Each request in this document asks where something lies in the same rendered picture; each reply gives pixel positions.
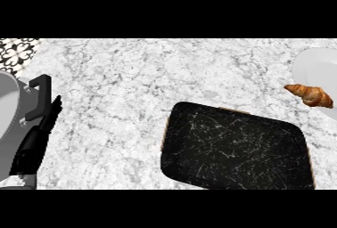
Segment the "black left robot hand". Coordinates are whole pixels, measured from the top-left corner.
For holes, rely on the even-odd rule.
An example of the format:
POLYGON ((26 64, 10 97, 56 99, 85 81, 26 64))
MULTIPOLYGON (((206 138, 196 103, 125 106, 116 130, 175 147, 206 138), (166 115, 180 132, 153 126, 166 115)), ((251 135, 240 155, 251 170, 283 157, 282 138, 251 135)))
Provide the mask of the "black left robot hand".
POLYGON ((54 128, 57 115, 62 111, 60 96, 56 96, 47 115, 41 118, 41 123, 33 126, 20 142, 13 158, 10 175, 35 175, 42 162, 48 135, 54 128))

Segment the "black scratched tray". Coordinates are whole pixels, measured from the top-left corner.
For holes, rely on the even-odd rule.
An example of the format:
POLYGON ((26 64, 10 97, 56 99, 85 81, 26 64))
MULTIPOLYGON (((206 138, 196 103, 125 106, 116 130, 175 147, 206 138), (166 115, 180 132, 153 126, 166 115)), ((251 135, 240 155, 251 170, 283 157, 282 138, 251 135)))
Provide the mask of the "black scratched tray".
POLYGON ((311 190, 307 142, 280 120, 192 102, 171 110, 161 171, 212 190, 311 190))

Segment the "brown croissant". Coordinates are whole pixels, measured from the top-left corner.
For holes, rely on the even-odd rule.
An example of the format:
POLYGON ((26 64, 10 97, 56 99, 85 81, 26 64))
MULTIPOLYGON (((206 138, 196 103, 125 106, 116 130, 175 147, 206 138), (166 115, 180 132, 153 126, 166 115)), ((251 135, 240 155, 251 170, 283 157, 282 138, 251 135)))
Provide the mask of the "brown croissant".
POLYGON ((305 106, 332 108, 332 99, 319 87, 294 84, 285 85, 283 89, 301 98, 305 106))

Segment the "white plate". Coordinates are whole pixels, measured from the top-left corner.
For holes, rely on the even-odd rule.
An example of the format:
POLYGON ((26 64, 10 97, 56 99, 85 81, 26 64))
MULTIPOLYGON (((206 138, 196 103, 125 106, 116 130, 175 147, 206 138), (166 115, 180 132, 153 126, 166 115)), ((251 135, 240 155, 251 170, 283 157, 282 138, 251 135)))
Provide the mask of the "white plate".
POLYGON ((332 108, 317 110, 337 121, 337 49, 305 49, 294 58, 291 73, 297 84, 317 86, 329 95, 332 108))

